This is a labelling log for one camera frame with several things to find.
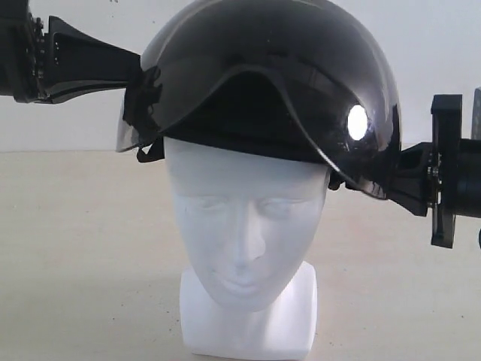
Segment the white wall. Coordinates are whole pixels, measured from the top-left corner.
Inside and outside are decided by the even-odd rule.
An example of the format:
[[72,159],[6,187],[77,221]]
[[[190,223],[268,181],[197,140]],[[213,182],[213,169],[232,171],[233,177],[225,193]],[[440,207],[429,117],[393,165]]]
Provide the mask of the white wall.
[[[95,38],[142,53],[190,0],[31,0]],[[431,139],[435,93],[463,93],[470,134],[474,89],[481,85],[481,6],[477,0],[337,0],[377,37],[398,80],[405,143]],[[0,151],[112,150],[122,90],[63,105],[18,105],[0,97]]]

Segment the light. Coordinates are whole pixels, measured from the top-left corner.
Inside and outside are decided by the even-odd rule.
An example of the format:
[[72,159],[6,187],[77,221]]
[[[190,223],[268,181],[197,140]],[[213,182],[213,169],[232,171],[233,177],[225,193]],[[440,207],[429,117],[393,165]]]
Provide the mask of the light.
[[347,116],[347,131],[352,139],[360,141],[368,132],[368,115],[361,105],[354,105]]

